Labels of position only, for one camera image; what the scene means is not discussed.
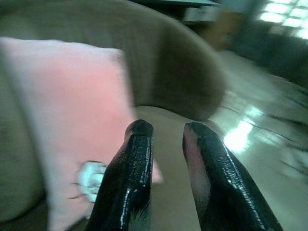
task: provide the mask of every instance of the pink pillow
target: pink pillow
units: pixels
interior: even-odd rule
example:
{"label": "pink pillow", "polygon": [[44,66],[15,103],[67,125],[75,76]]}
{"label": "pink pillow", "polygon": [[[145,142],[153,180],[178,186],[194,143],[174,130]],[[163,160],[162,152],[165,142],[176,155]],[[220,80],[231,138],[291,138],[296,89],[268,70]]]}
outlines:
{"label": "pink pillow", "polygon": [[[0,43],[36,137],[49,230],[65,230],[91,212],[106,166],[135,120],[123,54],[57,40]],[[160,180],[154,168],[153,181]]]}

